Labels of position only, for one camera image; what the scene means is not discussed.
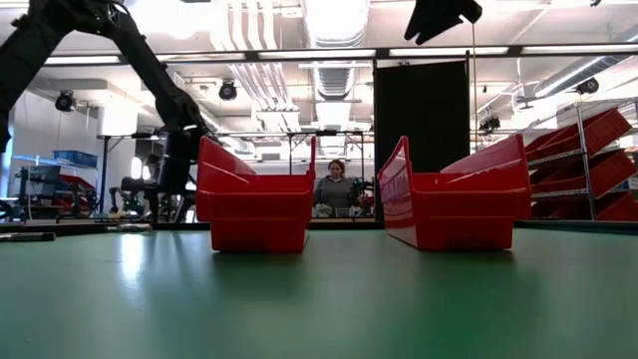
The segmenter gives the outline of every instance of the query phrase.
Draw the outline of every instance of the black partition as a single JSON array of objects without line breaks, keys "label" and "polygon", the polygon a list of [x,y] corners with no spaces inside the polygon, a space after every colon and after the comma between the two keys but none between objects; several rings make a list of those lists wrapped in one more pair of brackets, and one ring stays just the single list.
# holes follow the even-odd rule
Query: black partition
[{"label": "black partition", "polygon": [[[374,91],[376,172],[401,136],[410,139],[418,173],[438,172],[470,154],[466,61],[377,68]],[[378,194],[375,207],[377,220],[383,220]]]}]

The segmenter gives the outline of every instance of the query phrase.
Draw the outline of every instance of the green table surface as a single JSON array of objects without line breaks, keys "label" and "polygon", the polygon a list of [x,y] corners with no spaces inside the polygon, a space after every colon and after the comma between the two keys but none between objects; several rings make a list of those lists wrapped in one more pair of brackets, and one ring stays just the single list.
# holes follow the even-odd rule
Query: green table surface
[{"label": "green table surface", "polygon": [[638,358],[638,238],[517,230],[422,253],[315,231],[301,255],[204,232],[0,244],[0,358]]}]

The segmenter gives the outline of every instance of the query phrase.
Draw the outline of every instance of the gray sweater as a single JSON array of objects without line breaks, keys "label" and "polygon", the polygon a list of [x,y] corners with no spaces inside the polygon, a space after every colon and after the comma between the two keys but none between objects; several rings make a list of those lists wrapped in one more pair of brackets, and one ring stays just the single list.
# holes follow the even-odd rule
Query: gray sweater
[{"label": "gray sweater", "polygon": [[348,193],[350,193],[351,187],[352,184],[347,179],[332,181],[330,178],[324,177],[319,180],[315,188],[314,204],[323,203],[332,208],[350,207]]}]

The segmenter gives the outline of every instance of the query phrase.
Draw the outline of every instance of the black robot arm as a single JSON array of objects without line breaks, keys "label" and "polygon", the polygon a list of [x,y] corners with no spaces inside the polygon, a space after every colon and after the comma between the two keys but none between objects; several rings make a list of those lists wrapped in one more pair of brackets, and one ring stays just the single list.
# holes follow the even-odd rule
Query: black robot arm
[{"label": "black robot arm", "polygon": [[109,38],[156,97],[168,131],[159,189],[180,192],[197,158],[201,136],[209,133],[196,102],[178,88],[140,34],[126,7],[116,0],[31,0],[27,15],[0,47],[0,152],[10,140],[8,115],[58,44],[72,31]]}]

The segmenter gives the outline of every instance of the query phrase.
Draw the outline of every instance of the table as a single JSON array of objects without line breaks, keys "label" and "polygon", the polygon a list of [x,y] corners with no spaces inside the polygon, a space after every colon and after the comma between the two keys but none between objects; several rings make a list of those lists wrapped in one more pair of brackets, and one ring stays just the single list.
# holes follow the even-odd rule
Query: table
[{"label": "table", "polygon": [[512,252],[421,253],[314,231],[302,255],[205,232],[0,246],[0,357],[636,358],[638,238],[518,229]]}]

